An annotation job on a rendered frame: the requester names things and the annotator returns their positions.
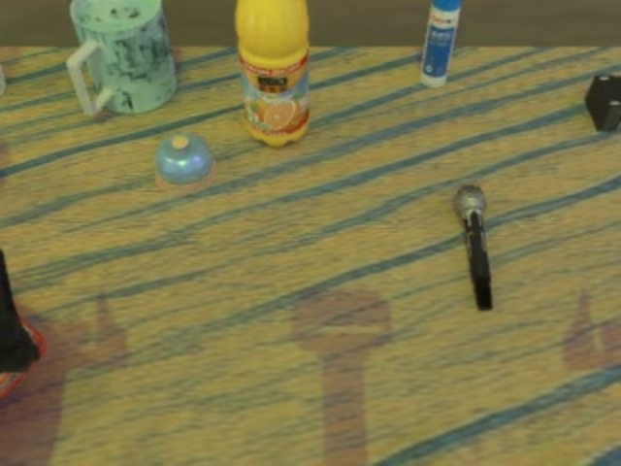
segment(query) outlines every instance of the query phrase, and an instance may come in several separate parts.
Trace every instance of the brown background wall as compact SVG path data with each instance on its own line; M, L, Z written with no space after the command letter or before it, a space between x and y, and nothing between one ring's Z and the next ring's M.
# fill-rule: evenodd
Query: brown background wall
M70 0L0 0L0 46L74 46ZM309 0L315 46L421 45L429 0ZM235 44L235 0L165 0L175 46ZM621 0L465 0L459 46L621 46Z

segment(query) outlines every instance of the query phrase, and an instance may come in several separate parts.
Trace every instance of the red object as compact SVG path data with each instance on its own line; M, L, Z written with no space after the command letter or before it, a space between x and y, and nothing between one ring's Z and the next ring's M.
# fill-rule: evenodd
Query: red object
M39 349L40 359L44 356L48 349L48 343L46 342L43 334L28 323L23 318L20 319L23 328L26 329L32 341L35 342ZM28 372L9 372L0 374L0 399L6 398L28 375Z

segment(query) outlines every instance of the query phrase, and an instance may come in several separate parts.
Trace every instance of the blue dome object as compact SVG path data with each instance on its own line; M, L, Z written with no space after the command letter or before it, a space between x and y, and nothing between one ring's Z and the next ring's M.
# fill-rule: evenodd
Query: blue dome object
M194 134L177 134L157 150L157 173L171 184L197 183L213 167L213 157L205 140Z
M432 5L443 12L454 12L462 6L462 0L432 0Z

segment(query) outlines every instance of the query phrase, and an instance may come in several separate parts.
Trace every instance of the striped tabletop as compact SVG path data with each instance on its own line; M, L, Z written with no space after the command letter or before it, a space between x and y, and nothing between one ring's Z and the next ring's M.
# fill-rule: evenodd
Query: striped tabletop
M621 157L583 97L620 49L314 50L312 121L241 126L233 49L89 120L71 50L3 49L0 246L45 359L0 405L2 466L621 464ZM204 136L212 183L154 181ZM495 310L450 200L476 182Z

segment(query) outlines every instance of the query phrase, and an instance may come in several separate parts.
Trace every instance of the white object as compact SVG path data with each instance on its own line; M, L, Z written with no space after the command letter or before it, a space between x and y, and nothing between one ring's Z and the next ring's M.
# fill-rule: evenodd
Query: white object
M74 90L78 96L78 101L85 114L93 117L99 114L102 109L110 102L114 94L111 89L103 88L94 101L90 100L88 88L84 81L82 66L91 55L99 51L99 44L93 40L85 41L76 52L66 61L69 77L74 85Z
M421 60L420 81L429 87L446 84L461 8L446 12L432 6Z
M7 88L7 81L4 79L4 72L2 71L2 65L0 65L0 95L4 94L4 89Z

